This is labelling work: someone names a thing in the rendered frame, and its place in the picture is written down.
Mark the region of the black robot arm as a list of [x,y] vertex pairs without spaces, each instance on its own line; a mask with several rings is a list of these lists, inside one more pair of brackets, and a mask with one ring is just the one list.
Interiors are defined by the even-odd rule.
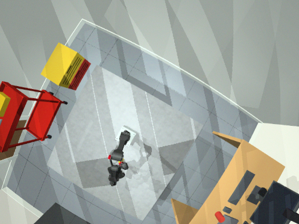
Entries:
[[[112,155],[110,157],[111,173],[110,173],[108,179],[110,181],[111,186],[116,185],[116,182],[119,181],[120,178],[123,178],[125,176],[125,173],[122,171],[120,171],[120,174],[119,174],[118,169],[124,159],[122,150],[124,148],[124,145],[127,145],[129,140],[130,140],[130,133],[127,130],[125,130],[124,132],[121,132],[121,134],[119,136],[118,148],[112,152]],[[112,160],[121,161],[121,163],[118,166],[116,166],[116,165],[113,165]]]

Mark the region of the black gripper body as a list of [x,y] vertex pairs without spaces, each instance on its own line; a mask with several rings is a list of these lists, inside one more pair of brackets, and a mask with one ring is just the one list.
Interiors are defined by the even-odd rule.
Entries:
[[[108,167],[109,174],[111,173],[110,168],[111,167]],[[119,169],[118,169],[119,170],[119,174],[120,174],[121,168],[124,168],[124,170],[127,170],[129,167],[128,167],[127,163],[122,163],[121,166],[119,166]]]

